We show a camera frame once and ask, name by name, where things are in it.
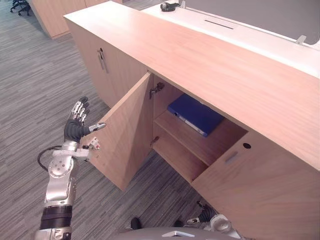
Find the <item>wooden countertop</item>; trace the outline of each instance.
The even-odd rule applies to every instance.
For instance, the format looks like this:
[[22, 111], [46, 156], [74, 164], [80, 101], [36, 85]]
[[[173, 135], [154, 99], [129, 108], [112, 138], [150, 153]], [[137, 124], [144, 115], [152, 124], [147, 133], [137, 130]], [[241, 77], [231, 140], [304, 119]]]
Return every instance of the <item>wooden countertop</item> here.
[[320, 170], [318, 78], [111, 1], [65, 18]]

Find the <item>door hinge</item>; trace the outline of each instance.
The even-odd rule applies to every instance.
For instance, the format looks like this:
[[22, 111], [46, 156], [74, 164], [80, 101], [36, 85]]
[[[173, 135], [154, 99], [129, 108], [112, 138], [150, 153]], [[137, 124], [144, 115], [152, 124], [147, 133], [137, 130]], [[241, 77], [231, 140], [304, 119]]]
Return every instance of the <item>door hinge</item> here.
[[150, 146], [152, 146], [154, 143], [156, 143], [156, 141], [159, 140], [159, 136], [156, 136], [151, 142], [150, 142]]
[[158, 82], [155, 88], [151, 88], [149, 92], [149, 98], [151, 99], [154, 94], [161, 91], [165, 87], [165, 84], [162, 82]]

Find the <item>cabinet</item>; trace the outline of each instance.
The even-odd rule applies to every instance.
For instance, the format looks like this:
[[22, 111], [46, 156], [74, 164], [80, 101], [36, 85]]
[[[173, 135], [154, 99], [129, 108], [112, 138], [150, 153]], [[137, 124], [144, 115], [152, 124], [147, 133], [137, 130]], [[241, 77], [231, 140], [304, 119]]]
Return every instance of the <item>cabinet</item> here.
[[[87, 8], [97, 5], [97, 4], [102, 4], [108, 2], [108, 0], [85, 0], [85, 5]], [[113, 0], [113, 2], [116, 2], [118, 4], [122, 4], [122, 0]]]
[[[151, 95], [158, 83], [164, 88]], [[97, 137], [91, 163], [124, 190], [149, 151], [155, 149], [192, 183], [208, 166], [236, 143], [246, 130], [225, 119], [208, 137], [202, 137], [167, 111], [182, 92], [150, 72], [100, 120], [107, 127], [82, 139]]]
[[319, 239], [319, 173], [256, 132], [191, 185], [244, 236]]
[[85, 9], [108, 0], [29, 0], [29, 4], [42, 29], [51, 37], [58, 38], [69, 32], [64, 15]]
[[69, 24], [69, 28], [98, 95], [113, 107], [147, 68], [78, 25]]
[[[113, 105], [82, 144], [98, 138], [90, 161], [115, 185], [154, 149], [245, 237], [319, 239], [318, 79], [112, 2], [66, 19]], [[184, 92], [226, 117], [207, 138], [167, 112]]]
[[[164, 88], [150, 98], [157, 83]], [[243, 235], [261, 240], [319, 236], [319, 173], [254, 131], [225, 119], [208, 137], [167, 111], [182, 91], [150, 72], [100, 120], [90, 162], [125, 190], [151, 149]]]
[[62, 6], [62, 0], [30, 0], [28, 2], [42, 29], [50, 37], [59, 36], [68, 31], [67, 24], [63, 19], [66, 12]]

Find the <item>office chair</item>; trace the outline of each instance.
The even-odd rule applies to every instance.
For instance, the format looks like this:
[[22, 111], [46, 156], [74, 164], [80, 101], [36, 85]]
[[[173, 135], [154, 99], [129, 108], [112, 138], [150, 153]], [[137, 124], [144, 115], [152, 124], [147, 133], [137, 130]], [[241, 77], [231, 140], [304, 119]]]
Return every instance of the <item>office chair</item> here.
[[18, 11], [18, 15], [21, 16], [21, 12], [26, 11], [26, 14], [30, 16], [29, 10], [31, 9], [29, 3], [26, 0], [13, 0], [12, 1], [12, 8], [10, 8], [10, 12], [13, 13], [13, 9], [16, 9], [16, 7], [20, 7], [21, 9]]

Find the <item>cabinet shelf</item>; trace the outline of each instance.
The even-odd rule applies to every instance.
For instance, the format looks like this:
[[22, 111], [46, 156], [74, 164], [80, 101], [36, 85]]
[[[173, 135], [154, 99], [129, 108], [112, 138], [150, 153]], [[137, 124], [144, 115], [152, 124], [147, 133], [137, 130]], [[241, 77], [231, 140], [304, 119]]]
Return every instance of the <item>cabinet shelf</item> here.
[[153, 144], [153, 149], [189, 183], [207, 169], [207, 165], [156, 123], [153, 125], [153, 131], [155, 136], [159, 136]]
[[167, 110], [155, 122], [207, 166], [247, 133], [245, 129], [224, 119], [213, 132], [203, 137]]

